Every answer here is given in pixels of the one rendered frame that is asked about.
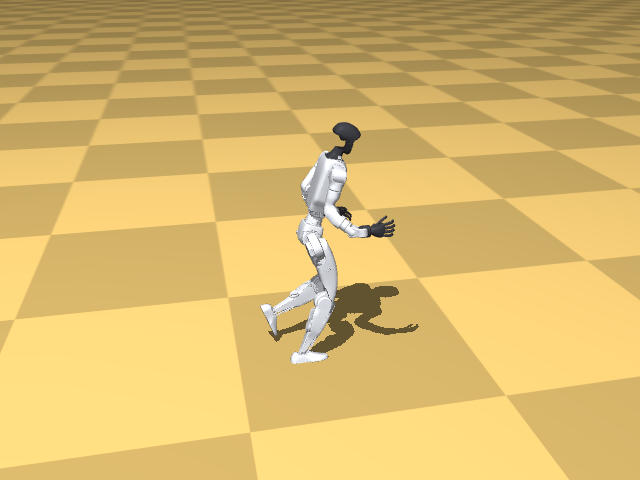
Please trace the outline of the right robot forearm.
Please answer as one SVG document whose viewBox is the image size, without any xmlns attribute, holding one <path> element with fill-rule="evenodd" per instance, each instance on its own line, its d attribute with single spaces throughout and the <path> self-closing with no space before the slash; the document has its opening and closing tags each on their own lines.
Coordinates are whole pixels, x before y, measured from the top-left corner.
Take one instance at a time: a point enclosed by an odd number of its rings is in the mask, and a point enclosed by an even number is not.
<svg viewBox="0 0 640 480">
<path fill-rule="evenodd" d="M 341 229 L 344 233 L 347 233 L 350 238 L 364 238 L 368 236 L 368 228 L 359 229 L 359 226 L 353 225 L 344 215 L 340 216 L 334 208 L 328 208 L 325 215 L 332 225 L 337 229 Z"/>
</svg>

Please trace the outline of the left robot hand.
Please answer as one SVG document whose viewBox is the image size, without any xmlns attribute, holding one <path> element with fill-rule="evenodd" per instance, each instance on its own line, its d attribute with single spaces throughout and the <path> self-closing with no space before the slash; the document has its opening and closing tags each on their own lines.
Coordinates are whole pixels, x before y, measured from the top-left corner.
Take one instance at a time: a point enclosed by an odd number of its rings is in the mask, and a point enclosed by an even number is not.
<svg viewBox="0 0 640 480">
<path fill-rule="evenodd" d="M 337 208 L 338 208 L 338 209 L 339 209 L 339 211 L 340 211 L 340 214 L 339 214 L 340 216 L 344 215 L 344 216 L 346 216 L 346 217 L 351 221 L 351 218 L 350 218 L 350 217 L 352 217 L 352 215 L 351 215 L 351 213 L 349 213 L 348 211 L 346 211 L 346 210 L 348 210 L 347 208 L 345 208 L 345 207 L 337 207 Z M 341 210 L 341 209 L 342 209 L 342 210 Z M 345 214 L 345 213 L 346 213 L 346 214 Z M 348 214 L 350 217 L 349 217 L 347 214 Z M 325 217 L 325 215 L 324 215 L 324 217 Z M 346 218 L 346 219 L 347 219 L 347 218 Z M 347 220 L 348 220 L 348 219 L 347 219 Z"/>
</svg>

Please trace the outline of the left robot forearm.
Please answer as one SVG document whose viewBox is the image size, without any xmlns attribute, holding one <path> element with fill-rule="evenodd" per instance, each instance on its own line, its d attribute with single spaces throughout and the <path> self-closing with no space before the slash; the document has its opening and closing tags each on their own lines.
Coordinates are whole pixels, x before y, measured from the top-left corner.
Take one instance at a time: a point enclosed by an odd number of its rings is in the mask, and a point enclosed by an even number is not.
<svg viewBox="0 0 640 480">
<path fill-rule="evenodd" d="M 306 202 L 306 206 L 308 207 L 308 205 L 307 205 L 307 197 L 308 197 L 308 195 L 307 195 L 307 194 L 305 194 L 305 193 L 302 191 L 302 189 L 301 189 L 301 194 L 302 194 L 303 200 Z M 311 212 L 311 210 L 310 210 L 309 208 L 308 208 L 308 212 Z M 324 215 L 324 214 L 323 214 L 323 215 Z"/>
</svg>

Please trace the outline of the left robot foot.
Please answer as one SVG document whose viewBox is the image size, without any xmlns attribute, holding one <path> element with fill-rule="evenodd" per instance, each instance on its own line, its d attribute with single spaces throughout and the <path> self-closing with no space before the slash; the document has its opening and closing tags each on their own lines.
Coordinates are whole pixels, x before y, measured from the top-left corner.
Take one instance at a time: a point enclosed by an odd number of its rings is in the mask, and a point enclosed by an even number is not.
<svg viewBox="0 0 640 480">
<path fill-rule="evenodd" d="M 274 333 L 275 336 L 278 335 L 277 333 L 277 317 L 274 316 L 273 313 L 275 313 L 275 311 L 272 312 L 273 308 L 270 304 L 263 304 L 260 306 L 262 312 L 264 313 L 266 320 L 272 330 L 272 332 Z"/>
</svg>

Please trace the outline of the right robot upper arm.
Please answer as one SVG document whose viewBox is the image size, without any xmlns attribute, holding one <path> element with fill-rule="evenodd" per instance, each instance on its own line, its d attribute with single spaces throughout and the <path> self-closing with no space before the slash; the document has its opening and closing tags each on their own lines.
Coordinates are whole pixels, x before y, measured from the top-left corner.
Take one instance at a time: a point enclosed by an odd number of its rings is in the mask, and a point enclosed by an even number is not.
<svg viewBox="0 0 640 480">
<path fill-rule="evenodd" d="M 335 203 L 340 198 L 340 194 L 342 192 L 342 188 L 346 182 L 346 179 L 347 179 L 347 172 L 345 171 L 345 169 L 342 166 L 333 165 L 329 173 L 329 188 L 328 188 L 326 201 L 324 205 L 324 215 L 328 208 L 334 208 L 340 214 L 340 211 L 335 206 Z"/>
</svg>

